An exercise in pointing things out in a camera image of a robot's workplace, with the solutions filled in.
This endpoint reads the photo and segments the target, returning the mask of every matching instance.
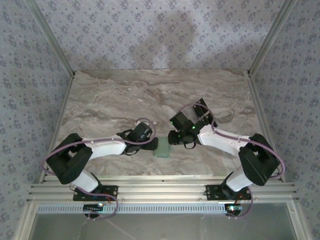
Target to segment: patterned wallpaper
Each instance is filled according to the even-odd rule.
[[[22,0],[0,1],[0,239],[39,179],[69,77]]]
[[[74,70],[248,69],[283,0],[38,0]]]
[[[286,179],[320,239],[320,2],[298,0],[254,77]]]

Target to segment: black mounting bracket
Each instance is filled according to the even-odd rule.
[[[93,192],[94,194],[109,194],[115,198],[118,196],[118,186],[117,185],[106,185],[106,186],[99,186]],[[105,196],[92,196],[85,194],[84,192],[80,191],[78,188],[74,190],[73,194],[73,201],[75,202],[105,202],[105,201],[115,201],[111,197]]]
[[[202,104],[207,107],[207,104],[203,98],[201,98],[199,101],[197,101],[197,103]],[[192,110],[198,119],[201,118],[203,115],[205,115],[208,112],[207,109],[205,109],[203,106],[199,106],[199,105],[194,105],[192,107]],[[212,116],[211,113],[208,113],[205,117],[202,118],[201,121],[204,123],[204,125],[209,125],[212,123],[212,121],[214,121],[213,126],[215,128],[218,127],[218,124],[217,124],[214,116]]]
[[[237,200],[237,199],[230,199],[230,197],[227,197],[223,193],[221,185],[206,185],[205,191],[203,192],[203,194],[206,196],[206,199],[208,201]],[[250,195],[249,189],[247,187],[244,187],[240,191],[235,192],[235,195],[237,197],[239,195],[242,195],[243,200],[251,200],[251,195]]]

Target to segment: table surface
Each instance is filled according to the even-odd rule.
[[[204,98],[218,128],[240,135],[261,133],[241,71],[229,69],[77,71],[66,102],[57,143],[71,133],[82,138],[113,136],[135,127],[138,118],[155,123],[157,136],[174,130],[169,119],[185,104]],[[152,151],[95,158],[86,170],[96,175],[225,176],[240,160],[219,149],[173,146],[169,158]]]

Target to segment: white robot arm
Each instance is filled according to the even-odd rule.
[[[198,118],[195,123],[181,111],[170,119],[177,131],[169,132],[169,144],[184,145],[186,149],[193,149],[196,144],[212,146],[239,157],[241,167],[230,173],[221,184],[223,194],[230,200],[237,198],[237,192],[247,186],[264,186],[280,164],[271,152],[257,145],[271,149],[267,140],[258,133],[243,136],[216,130],[218,124],[203,99],[195,103],[192,109]],[[188,144],[193,144],[193,147],[187,148]]]
[[[76,142],[83,143],[57,152],[46,162],[63,185],[73,184],[90,193],[97,189],[100,182],[93,173],[84,170],[88,161],[107,155],[133,155],[140,149],[153,151],[158,147],[158,138],[155,137],[149,143],[142,144],[150,139],[151,134],[152,129],[143,122],[134,130],[129,129],[106,138],[108,141],[81,138],[78,134],[72,133],[56,149]]]

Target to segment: small green object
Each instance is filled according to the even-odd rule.
[[[169,158],[170,156],[170,145],[167,136],[158,137],[158,147],[153,151],[153,156],[157,158]]]

